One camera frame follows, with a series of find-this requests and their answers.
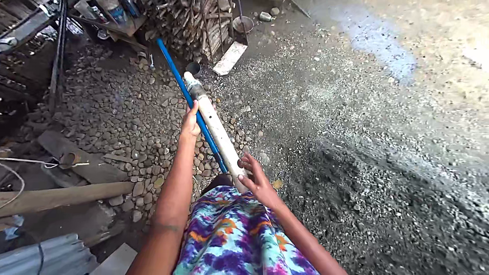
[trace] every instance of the blue pipe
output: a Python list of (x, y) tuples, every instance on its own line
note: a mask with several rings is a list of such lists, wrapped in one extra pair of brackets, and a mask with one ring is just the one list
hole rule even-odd
[[(177, 80), (178, 85), (180, 86), (180, 89), (182, 90), (183, 95), (185, 96), (185, 99), (187, 100), (188, 106), (192, 108), (194, 106), (194, 101), (192, 100), (192, 97), (190, 96), (190, 93), (187, 91), (187, 87), (185, 87), (185, 84), (183, 83), (182, 77), (180, 76), (180, 73), (177, 70), (177, 67), (175, 67), (175, 64), (173, 63), (172, 57), (168, 53), (168, 50), (165, 47), (165, 44), (163, 44), (163, 41), (161, 38), (158, 38), (156, 40), (158, 43), (159, 48), (163, 52), (166, 58), (166, 62), (168, 62), (168, 65), (170, 66), (170, 69), (173, 72), (173, 75), (175, 76), (175, 79)], [(227, 173), (227, 167), (226, 164), (224, 164), (224, 161), (222, 160), (221, 154), (219, 153), (219, 149), (216, 146), (216, 143), (214, 142), (214, 139), (212, 138), (209, 129), (207, 129), (207, 126), (205, 125), (204, 119), (202, 118), (202, 115), (200, 114), (200, 111), (197, 112), (197, 124), (200, 127), (200, 130), (202, 131), (202, 134), (205, 137), (205, 140), (207, 143), (209, 143), (209, 147), (212, 150), (212, 153), (214, 154), (214, 158), (216, 159), (217, 163), (219, 164), (219, 168), (221, 168), (221, 171), (223, 173)]]

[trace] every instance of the hand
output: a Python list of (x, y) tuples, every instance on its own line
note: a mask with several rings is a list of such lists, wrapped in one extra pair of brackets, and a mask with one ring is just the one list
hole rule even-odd
[(200, 134), (200, 127), (197, 124), (197, 111), (199, 110), (199, 102), (194, 100), (194, 107), (190, 109), (187, 106), (187, 114), (183, 116), (181, 136), (197, 137)]
[(275, 189), (273, 189), (273, 186), (263, 172), (260, 163), (254, 157), (249, 153), (245, 153), (244, 157), (238, 161), (238, 166), (253, 173), (253, 175), (249, 175), (248, 177), (239, 175), (238, 180), (244, 186), (248, 187), (260, 203), (272, 210), (284, 205), (284, 202), (277, 195), (277, 192), (275, 192)]

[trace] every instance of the plastic bottle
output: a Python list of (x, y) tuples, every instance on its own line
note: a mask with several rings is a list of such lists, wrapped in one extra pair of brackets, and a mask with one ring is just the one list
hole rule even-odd
[(118, 0), (97, 0), (97, 3), (119, 25), (127, 23), (127, 15)]
[(75, 9), (86, 19), (97, 20), (97, 16), (85, 0), (80, 0), (75, 4)]

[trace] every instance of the right hand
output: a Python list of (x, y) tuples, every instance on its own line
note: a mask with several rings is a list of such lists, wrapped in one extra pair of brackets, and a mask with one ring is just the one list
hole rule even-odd
[(272, 210), (284, 204), (270, 184), (260, 163), (254, 157), (249, 153), (245, 153), (240, 161), (238, 161), (238, 166), (253, 173), (250, 177), (247, 175), (239, 175), (238, 180), (244, 186), (248, 187), (260, 203)]

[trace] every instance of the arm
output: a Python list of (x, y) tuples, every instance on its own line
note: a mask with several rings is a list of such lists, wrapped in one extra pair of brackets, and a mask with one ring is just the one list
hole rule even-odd
[(127, 275), (170, 274), (178, 254), (187, 223), (192, 196), (194, 147), (200, 128), (196, 123), (199, 104), (183, 118), (178, 149), (170, 173), (156, 203), (148, 240), (134, 259)]
[(321, 274), (347, 275), (346, 271), (317, 242), (317, 239), (302, 225), (287, 205), (280, 199), (258, 161), (250, 154), (245, 153), (244, 157), (241, 158), (240, 164), (246, 170), (253, 173), (251, 177), (253, 180), (242, 175), (238, 179), (251, 190), (260, 203), (272, 209), (284, 228), (287, 237), (314, 268)]

